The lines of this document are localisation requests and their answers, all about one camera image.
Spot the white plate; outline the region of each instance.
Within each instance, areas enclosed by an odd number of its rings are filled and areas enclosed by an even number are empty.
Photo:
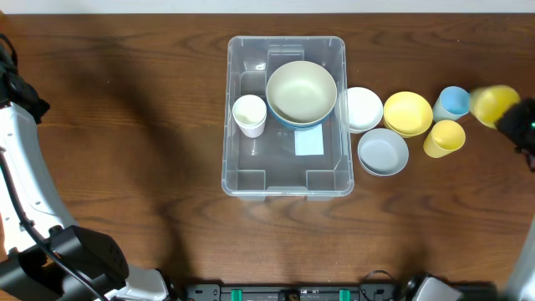
[[[358,134],[375,128],[383,119],[383,103],[374,91],[348,89],[349,130]]]

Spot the white wall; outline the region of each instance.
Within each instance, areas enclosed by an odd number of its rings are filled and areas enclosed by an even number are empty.
[[[535,0],[0,0],[4,13],[535,13]]]

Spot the light blue cup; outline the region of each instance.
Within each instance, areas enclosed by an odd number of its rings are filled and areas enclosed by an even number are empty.
[[[433,106],[433,121],[458,120],[470,111],[470,94],[456,86],[442,90]]]

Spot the wooden table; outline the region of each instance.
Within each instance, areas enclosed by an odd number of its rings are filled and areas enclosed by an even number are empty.
[[[381,268],[503,285],[534,213],[535,186],[502,135],[471,116],[461,151],[408,166],[354,163],[350,196],[240,202],[221,189],[227,44],[236,35],[337,35],[349,86],[412,90],[509,84],[535,94],[533,15],[8,16],[20,72],[52,109],[39,139],[81,226],[129,263],[176,282],[337,283]],[[353,135],[353,149],[359,136]]]

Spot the black cable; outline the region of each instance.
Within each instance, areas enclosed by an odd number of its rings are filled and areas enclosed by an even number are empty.
[[[366,299],[366,301],[373,301],[373,300],[368,298],[368,295],[366,295],[366,292],[362,290],[362,283],[364,283],[364,281],[368,280],[370,277],[372,277],[372,276],[374,276],[375,274],[378,274],[378,273],[382,273],[382,274],[390,277],[390,279],[392,279],[392,281],[394,281],[395,283],[399,283],[399,281],[397,281],[394,277],[392,277],[392,275],[390,275],[386,271],[374,270],[374,271],[369,272],[366,276],[364,276],[364,278],[362,278],[362,280],[360,281],[361,284],[359,285],[359,291],[362,294],[362,296]],[[392,295],[390,298],[383,298],[383,299],[386,300],[386,301],[399,301],[404,296],[406,296],[406,290],[403,293],[400,293],[397,298],[394,295]]]
[[[0,33],[0,39],[3,40],[11,49],[11,60],[13,61],[13,64],[15,65],[15,67],[17,67],[18,56],[17,56],[17,51],[15,51],[15,48],[13,47],[13,44],[11,44],[11,41],[9,40],[9,38],[6,37],[6,35],[3,33]]]
[[[91,291],[91,293],[94,294],[96,298],[100,299],[101,301],[109,301],[103,294],[99,293],[96,290],[93,284],[87,281],[87,279],[85,279],[82,275],[80,275],[76,270],[72,269],[67,263],[64,263],[58,257],[58,255],[52,252],[52,250],[48,248],[48,246],[41,240],[39,235],[33,229],[32,223],[30,223],[30,221],[26,219],[26,213],[24,213],[24,210],[22,209],[20,202],[18,200],[17,191],[15,190],[13,179],[11,178],[11,174],[9,173],[8,164],[6,163],[6,158],[3,155],[4,151],[5,150],[0,148],[0,167],[2,168],[3,179],[5,180],[6,186],[8,187],[9,196],[11,197],[11,203],[13,204],[13,208],[15,209],[15,212],[17,213],[17,217],[21,225],[24,227],[24,229],[29,234],[29,236],[35,241],[37,246],[50,259],[52,259],[52,261],[54,261],[60,268],[62,268],[66,273],[68,273],[73,278],[75,278],[80,283],[82,283],[89,291]]]

